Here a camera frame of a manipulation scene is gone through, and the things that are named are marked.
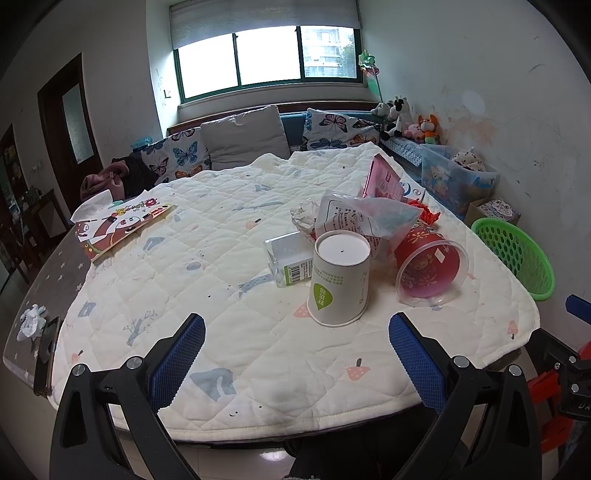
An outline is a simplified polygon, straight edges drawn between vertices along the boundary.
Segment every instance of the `green basket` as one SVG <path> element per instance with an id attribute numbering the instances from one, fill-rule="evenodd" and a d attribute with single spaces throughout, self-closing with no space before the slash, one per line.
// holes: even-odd
<path id="1" fill-rule="evenodd" d="M 496 218 L 481 218 L 472 231 L 490 248 L 535 301 L 554 293 L 554 270 L 544 251 L 523 230 Z"/>

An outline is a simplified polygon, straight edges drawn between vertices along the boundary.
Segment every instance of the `orange fox plush toy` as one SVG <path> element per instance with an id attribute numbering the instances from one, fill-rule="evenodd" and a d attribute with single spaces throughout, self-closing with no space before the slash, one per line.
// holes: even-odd
<path id="1" fill-rule="evenodd" d="M 425 143 L 431 145 L 437 145 L 439 143 L 439 135 L 435 133 L 437 123 L 437 117 L 433 114 L 429 115 L 429 118 L 423 118 L 421 115 L 418 116 L 418 124 L 425 133 Z"/>

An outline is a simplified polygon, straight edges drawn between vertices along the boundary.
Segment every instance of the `white paper cup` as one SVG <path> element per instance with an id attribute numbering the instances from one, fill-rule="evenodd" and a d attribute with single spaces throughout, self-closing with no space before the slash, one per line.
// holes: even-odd
<path id="1" fill-rule="evenodd" d="M 322 234 L 314 246 L 308 311 L 325 327 L 340 327 L 359 319 L 368 302 L 368 241 L 355 232 Z"/>

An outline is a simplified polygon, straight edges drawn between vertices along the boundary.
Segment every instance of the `quilted tablecloth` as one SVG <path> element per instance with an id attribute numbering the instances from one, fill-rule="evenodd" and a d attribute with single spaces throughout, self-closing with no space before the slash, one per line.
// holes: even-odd
<path id="1" fill-rule="evenodd" d="M 447 353 L 481 368 L 524 345 L 540 319 L 531 296 L 499 259 L 429 195 L 439 231 L 467 250 L 461 295 L 442 307 L 401 304 L 388 275 L 370 275 L 365 314 L 345 327 L 318 325 L 309 282 L 278 288 L 263 241 L 295 231 L 289 209 L 327 190 L 357 194 L 373 144 L 265 154 L 247 167 L 203 171 L 153 191 L 176 205 L 90 267 L 61 329 L 53 366 L 57 408 L 70 369 L 118 368 L 171 336 L 191 312 L 206 341 L 160 419 L 176 440 L 283 437 L 369 420 L 420 399 L 388 340 L 406 312 Z M 389 159 L 402 175 L 402 167 Z M 126 428 L 119 407 L 117 427 Z"/>

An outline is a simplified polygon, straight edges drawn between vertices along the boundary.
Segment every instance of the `red plastic cup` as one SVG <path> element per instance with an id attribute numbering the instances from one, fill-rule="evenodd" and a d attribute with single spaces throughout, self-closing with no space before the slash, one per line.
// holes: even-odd
<path id="1" fill-rule="evenodd" d="M 457 242 L 426 225 L 415 225 L 394 251 L 401 302 L 435 306 L 459 294 L 468 272 L 468 255 Z"/>

